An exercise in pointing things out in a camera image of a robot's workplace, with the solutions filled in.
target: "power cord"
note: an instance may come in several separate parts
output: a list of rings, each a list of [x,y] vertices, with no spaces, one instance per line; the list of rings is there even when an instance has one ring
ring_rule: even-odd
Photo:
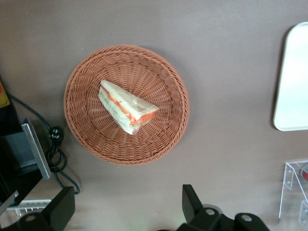
[[[67,157],[64,154],[64,152],[60,149],[62,140],[64,138],[63,129],[58,127],[58,126],[51,127],[49,125],[49,123],[38,112],[36,112],[34,109],[29,107],[27,104],[25,104],[24,102],[22,102],[21,100],[19,100],[15,96],[9,94],[8,92],[6,92],[6,94],[11,99],[16,101],[20,105],[22,105],[29,112],[34,114],[45,125],[45,127],[48,129],[49,138],[51,139],[51,148],[46,153],[46,160],[47,160],[48,166],[50,168],[50,171],[54,174],[54,176],[55,176],[57,182],[59,183],[59,185],[61,186],[61,188],[64,188],[64,185],[60,181],[58,174],[61,174],[64,178],[66,178],[69,182],[71,182],[74,185],[74,187],[76,188],[75,194],[79,194],[80,188],[77,185],[77,183],[75,181],[73,181],[68,175],[66,175],[63,172],[63,170],[67,166]],[[52,160],[54,160],[54,157],[56,157],[56,155],[59,156],[59,158],[58,158],[58,161],[55,161],[55,163],[54,163]]]

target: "bread slice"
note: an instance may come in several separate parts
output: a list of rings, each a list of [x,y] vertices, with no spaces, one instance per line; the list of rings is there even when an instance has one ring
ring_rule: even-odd
[[[158,112],[158,107],[155,105],[107,80],[101,81],[99,99],[123,130],[129,134],[155,118]]]

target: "black mount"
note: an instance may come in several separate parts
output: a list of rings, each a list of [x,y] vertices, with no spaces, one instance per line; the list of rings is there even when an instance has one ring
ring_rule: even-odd
[[[187,224],[177,231],[270,231],[256,215],[239,213],[232,220],[213,207],[203,207],[190,184],[183,185],[182,209]]]

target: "woven basket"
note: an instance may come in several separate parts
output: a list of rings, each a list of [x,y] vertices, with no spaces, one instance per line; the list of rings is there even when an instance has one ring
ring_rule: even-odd
[[[137,134],[129,135],[98,98],[108,80],[159,107]],[[151,162],[170,151],[188,123],[189,101],[177,71],[147,49],[120,45],[95,51],[73,71],[65,89],[64,111],[77,140],[92,154],[121,165]]]

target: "brown basket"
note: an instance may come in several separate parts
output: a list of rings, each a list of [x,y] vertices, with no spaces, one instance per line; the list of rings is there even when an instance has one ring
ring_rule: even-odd
[[[129,135],[98,98],[102,79],[159,107],[157,117]],[[147,49],[120,45],[95,51],[73,71],[65,89],[64,111],[77,140],[101,159],[139,165],[170,151],[188,123],[189,101],[177,71]]]

